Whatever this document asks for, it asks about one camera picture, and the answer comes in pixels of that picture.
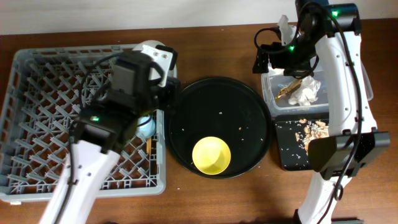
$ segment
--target white wall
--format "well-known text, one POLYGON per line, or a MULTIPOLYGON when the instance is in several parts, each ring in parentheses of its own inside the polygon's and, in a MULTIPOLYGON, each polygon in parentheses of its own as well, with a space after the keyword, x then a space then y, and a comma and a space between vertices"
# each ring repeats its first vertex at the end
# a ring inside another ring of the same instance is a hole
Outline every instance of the white wall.
MULTIPOLYGON (((398 17, 398 0, 351 2, 362 19, 398 17)), ((297 20, 294 0, 0 0, 0 34, 261 24, 282 14, 297 20)))

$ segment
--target crumpled tissue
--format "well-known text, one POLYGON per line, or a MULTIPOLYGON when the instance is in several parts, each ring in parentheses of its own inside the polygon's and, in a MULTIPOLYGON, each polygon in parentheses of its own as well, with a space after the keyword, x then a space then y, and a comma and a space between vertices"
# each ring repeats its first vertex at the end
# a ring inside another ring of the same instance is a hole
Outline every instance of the crumpled tissue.
POLYGON ((300 106, 310 106, 311 103, 318 100, 317 92, 321 87, 321 82, 316 81, 311 76, 305 77, 296 91, 290 96, 289 104, 300 106))

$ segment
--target yellow bowl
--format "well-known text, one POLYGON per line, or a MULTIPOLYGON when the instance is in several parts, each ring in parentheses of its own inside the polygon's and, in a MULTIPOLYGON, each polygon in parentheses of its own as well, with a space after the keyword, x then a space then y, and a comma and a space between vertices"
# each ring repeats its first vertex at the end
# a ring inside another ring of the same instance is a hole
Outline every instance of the yellow bowl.
POLYGON ((231 151, 223 140, 205 137, 193 147, 192 160, 200 172, 216 175, 228 167, 231 162, 231 151))

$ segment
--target green led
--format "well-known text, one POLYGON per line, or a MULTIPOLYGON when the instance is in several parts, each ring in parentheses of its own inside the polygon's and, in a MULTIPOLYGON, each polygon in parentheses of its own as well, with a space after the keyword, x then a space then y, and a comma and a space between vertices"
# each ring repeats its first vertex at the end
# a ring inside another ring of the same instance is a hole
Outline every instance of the green led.
POLYGON ((100 118, 97 117, 97 116, 92 116, 90 119, 91 119, 92 121, 99 121, 99 120, 100 120, 100 118))
POLYGON ((337 17, 337 16, 338 16, 338 11, 333 11, 333 12, 331 12, 331 15, 332 15, 333 17, 337 17))

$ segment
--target wooden table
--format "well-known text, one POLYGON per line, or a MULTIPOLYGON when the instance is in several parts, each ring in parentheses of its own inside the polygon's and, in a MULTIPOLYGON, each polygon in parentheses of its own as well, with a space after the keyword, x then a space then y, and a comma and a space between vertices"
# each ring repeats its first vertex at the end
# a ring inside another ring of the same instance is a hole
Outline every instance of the wooden table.
MULTIPOLYGON (((261 94, 260 75, 251 73, 253 37, 265 25, 186 29, 122 30, 67 34, 10 35, 0 38, 0 98, 6 91, 14 53, 19 49, 84 45, 135 44, 159 40, 177 49, 178 77, 186 86, 209 76, 232 77, 261 94)), ((390 148, 361 170, 345 189, 334 218, 358 217, 367 223, 398 219, 398 19, 363 22, 362 60, 373 87, 370 102, 390 148)), ((275 40, 272 34, 260 41, 275 40)), ((192 174, 167 152, 167 188, 159 196, 108 198, 94 203, 88 223, 239 223, 289 219, 307 194, 312 172, 287 172, 279 165, 277 144, 248 173, 228 180, 192 174)), ((37 223, 45 202, 12 206, 0 202, 0 223, 37 223)))

